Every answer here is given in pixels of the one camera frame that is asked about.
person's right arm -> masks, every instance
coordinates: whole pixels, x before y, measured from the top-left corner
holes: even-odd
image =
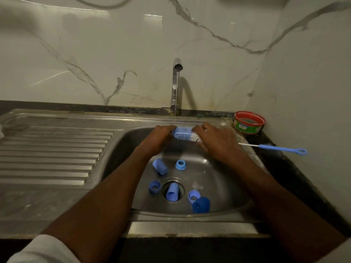
[[[238,144],[232,129],[218,129],[204,123],[193,131],[202,139],[199,145],[205,151],[241,177],[273,235],[293,260],[316,262],[346,240],[345,236],[258,167]]]

sink drain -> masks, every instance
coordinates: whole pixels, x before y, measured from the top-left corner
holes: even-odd
[[[184,186],[179,183],[178,181],[168,181],[167,183],[165,183],[162,187],[162,195],[163,197],[166,199],[166,194],[167,194],[167,191],[169,189],[169,186],[172,184],[172,183],[177,183],[178,186],[179,186],[179,192],[178,192],[178,200],[181,200],[184,196],[184,193],[185,193],[185,189],[184,189]]]

red and green container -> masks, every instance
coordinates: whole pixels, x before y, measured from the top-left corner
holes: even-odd
[[[237,111],[234,114],[233,127],[245,134],[254,135],[260,132],[262,126],[266,123],[261,115],[250,111]]]

person's left hand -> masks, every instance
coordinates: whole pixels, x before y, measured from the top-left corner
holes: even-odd
[[[155,129],[152,130],[152,132],[141,142],[137,149],[148,157],[159,154],[173,138],[170,133],[176,128],[177,127],[175,125],[157,125]]]

chrome faucet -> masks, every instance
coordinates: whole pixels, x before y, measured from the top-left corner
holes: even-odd
[[[178,92],[178,78],[179,72],[183,70],[182,61],[179,58],[175,58],[173,61],[173,76],[172,76],[172,94],[171,94],[171,105],[163,106],[162,108],[170,108],[174,113],[177,112],[177,92]]]

